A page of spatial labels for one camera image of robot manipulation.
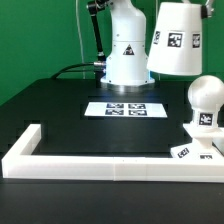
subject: green background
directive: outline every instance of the green background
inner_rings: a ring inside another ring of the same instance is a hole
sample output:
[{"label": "green background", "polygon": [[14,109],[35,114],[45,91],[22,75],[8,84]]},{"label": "green background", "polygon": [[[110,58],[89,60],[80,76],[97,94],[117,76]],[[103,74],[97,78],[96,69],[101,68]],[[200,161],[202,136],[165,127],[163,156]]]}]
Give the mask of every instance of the green background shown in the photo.
[{"label": "green background", "polygon": [[[79,0],[85,62],[96,61],[95,39],[86,10],[87,2],[88,0]],[[147,17],[148,52],[155,25],[156,0],[132,2]],[[206,0],[191,2],[205,4]],[[65,66],[81,62],[76,4],[76,0],[0,1],[0,104],[35,80],[48,78]],[[203,21],[203,74],[212,74],[223,80],[224,1],[216,0],[214,8],[213,17]],[[108,55],[111,51],[112,33],[109,9],[100,12],[98,20],[104,50]],[[70,76],[82,78],[82,74]],[[87,74],[87,78],[92,77],[92,73]],[[161,79],[175,81],[180,77],[161,76]]]}]

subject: white ball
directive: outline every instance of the white ball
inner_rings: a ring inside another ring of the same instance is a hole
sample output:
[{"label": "white ball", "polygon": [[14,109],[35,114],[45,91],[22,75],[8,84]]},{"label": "white ball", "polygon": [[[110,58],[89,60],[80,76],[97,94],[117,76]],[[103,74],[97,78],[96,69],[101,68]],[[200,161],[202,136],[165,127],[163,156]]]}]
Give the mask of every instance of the white ball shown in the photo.
[{"label": "white ball", "polygon": [[188,99],[192,109],[215,112],[224,103],[224,84],[217,77],[201,76],[190,85]]}]

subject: black table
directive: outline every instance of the black table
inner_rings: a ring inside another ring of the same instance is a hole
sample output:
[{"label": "black table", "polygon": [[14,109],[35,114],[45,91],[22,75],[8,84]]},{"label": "black table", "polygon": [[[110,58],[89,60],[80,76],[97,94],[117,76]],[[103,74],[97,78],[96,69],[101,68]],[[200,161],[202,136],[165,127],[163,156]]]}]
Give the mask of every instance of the black table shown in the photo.
[{"label": "black table", "polygon": [[[31,123],[41,123],[34,154],[170,157],[191,141],[189,82],[149,91],[96,88],[94,80],[42,79],[0,107],[3,157]],[[85,117],[89,102],[162,103],[168,118]],[[219,113],[224,126],[224,110]],[[0,178],[0,223],[222,223],[224,185],[211,183],[15,180]]]}]

